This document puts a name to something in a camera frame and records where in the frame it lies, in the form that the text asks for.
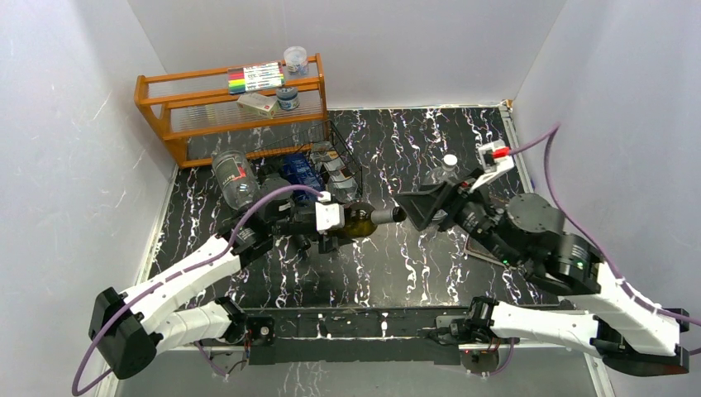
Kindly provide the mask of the dark wine bottle white label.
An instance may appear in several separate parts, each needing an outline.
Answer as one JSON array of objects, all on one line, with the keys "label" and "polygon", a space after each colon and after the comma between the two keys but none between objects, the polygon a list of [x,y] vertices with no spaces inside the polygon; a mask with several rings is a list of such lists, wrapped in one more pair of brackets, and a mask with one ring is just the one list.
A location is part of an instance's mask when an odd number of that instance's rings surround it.
[{"label": "dark wine bottle white label", "polygon": [[280,168],[276,165],[262,165],[258,170],[258,179],[260,192],[263,195],[290,185],[281,175]]}]

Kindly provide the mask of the blue water bottle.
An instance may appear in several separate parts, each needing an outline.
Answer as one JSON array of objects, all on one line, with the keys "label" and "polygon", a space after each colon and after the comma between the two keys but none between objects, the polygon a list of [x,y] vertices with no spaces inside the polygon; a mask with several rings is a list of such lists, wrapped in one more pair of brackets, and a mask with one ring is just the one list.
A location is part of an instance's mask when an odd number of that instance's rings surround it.
[{"label": "blue water bottle", "polygon": [[291,184],[303,184],[317,191],[324,190],[321,177],[302,153],[289,154],[283,158],[283,173]]}]

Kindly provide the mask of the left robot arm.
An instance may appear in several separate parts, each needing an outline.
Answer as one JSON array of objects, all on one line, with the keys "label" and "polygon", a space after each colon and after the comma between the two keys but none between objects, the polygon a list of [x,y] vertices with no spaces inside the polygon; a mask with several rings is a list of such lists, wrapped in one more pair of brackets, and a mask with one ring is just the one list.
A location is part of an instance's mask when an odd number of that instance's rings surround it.
[{"label": "left robot arm", "polygon": [[266,204],[285,193],[312,194],[315,207],[335,208],[327,191],[292,184],[273,190],[248,207],[228,237],[214,235],[190,256],[168,270],[118,293],[100,293],[93,306],[88,347],[80,367],[99,352],[108,365],[107,374],[125,380],[143,371],[159,354],[204,339],[237,344],[249,333],[247,316],[228,299],[184,309],[184,304],[209,285],[240,272],[244,264],[233,246],[242,228]]}]

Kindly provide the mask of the square clear liquor bottle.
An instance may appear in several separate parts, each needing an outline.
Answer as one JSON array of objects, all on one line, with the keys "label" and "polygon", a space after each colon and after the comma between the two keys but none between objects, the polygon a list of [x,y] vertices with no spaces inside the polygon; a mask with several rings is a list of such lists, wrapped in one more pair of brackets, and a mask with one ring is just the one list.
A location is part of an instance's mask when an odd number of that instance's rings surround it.
[{"label": "square clear liquor bottle", "polygon": [[351,203],[359,198],[359,185],[355,174],[329,141],[314,143],[310,151],[310,160],[322,177],[327,191],[338,202]]}]

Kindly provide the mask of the clear bottle red label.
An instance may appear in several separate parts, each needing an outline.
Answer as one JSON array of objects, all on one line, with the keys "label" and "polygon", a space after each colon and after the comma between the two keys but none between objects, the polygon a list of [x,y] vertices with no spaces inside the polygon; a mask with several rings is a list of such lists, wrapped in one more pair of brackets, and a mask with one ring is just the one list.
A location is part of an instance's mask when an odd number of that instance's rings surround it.
[{"label": "clear bottle red label", "polygon": [[217,153],[212,169],[225,202],[233,210],[246,208],[259,198],[260,186],[244,153],[234,150]]}]

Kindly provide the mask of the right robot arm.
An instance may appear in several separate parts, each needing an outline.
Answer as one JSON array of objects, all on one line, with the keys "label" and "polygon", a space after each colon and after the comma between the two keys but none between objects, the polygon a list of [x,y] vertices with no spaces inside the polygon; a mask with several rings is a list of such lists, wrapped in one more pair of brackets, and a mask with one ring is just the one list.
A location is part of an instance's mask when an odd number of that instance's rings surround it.
[{"label": "right robot arm", "polygon": [[494,204],[486,188],[444,182],[400,193],[397,204],[413,226],[429,226],[438,211],[441,230],[457,226],[526,280],[570,301],[577,314],[526,309],[479,296],[461,316],[440,316],[430,336],[441,344],[530,339],[597,357],[626,375],[689,372],[680,336],[689,328],[682,310],[664,315],[626,294],[599,249],[564,229],[564,214],[537,194]]}]

